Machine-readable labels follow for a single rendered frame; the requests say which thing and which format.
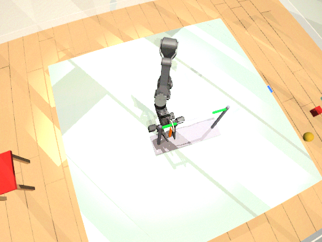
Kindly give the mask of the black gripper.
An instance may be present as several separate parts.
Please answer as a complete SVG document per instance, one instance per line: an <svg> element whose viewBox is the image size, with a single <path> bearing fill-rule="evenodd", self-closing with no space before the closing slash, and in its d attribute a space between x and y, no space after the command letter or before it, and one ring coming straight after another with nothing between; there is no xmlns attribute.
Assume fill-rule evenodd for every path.
<svg viewBox="0 0 322 242"><path fill-rule="evenodd" d="M164 110L161 110L161 111L159 111L159 112L157 112L157 116L158 116L158 118L159 118L159 122L160 122L160 114L162 113L162 115L165 115L165 114L167 114L166 112L168 112L168 110L167 109L164 109ZM185 118L183 117L183 116L180 116L180 117L177 117L177 118L175 118L175 120L172 120L172 122L173 123L177 123L177 125L178 124L180 124L180 123L178 123L178 122L181 122L181 123L184 123L184 122L182 122L182 121L185 121ZM168 125L169 123L166 123L166 124L164 124L164 125ZM162 125L161 123L159 124L159 125ZM159 131L159 125L156 125L156 124L153 124L153 125L149 125L148 126L148 131L149 131L149 133L151 133L151 132L153 132L153 131L155 131L156 129L157 129L157 132ZM164 125L162 125L162 126L164 126ZM175 125L174 126L174 128L175 128L175 131L176 131L176 126L177 125ZM174 140L175 140L175 132L172 132L173 133L173 138L174 138ZM165 131L164 131L164 129L162 129L162 135L163 135L163 137L167 140L167 142L168 142L168 138L167 138L167 136L166 136L166 134L165 134Z"/></svg>

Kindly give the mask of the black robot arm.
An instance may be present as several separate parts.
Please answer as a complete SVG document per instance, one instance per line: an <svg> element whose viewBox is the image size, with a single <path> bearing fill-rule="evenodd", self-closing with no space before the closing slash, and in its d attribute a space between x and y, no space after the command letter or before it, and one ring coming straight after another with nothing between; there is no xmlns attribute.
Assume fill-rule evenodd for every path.
<svg viewBox="0 0 322 242"><path fill-rule="evenodd" d="M163 37L163 39L160 40L159 53L162 57L160 64L162 65L162 68L161 74L157 80L157 89L154 93L154 106L156 112L167 109L166 103L167 100L169 100L171 97L170 89L172 89L173 87L173 80L170 76L170 68L172 60L177 56L178 53L177 39ZM160 123L162 125L170 123L170 120L172 121L173 119L175 119L174 112L166 113L167 114L165 115L162 115L162 113L160 114Z"/></svg>

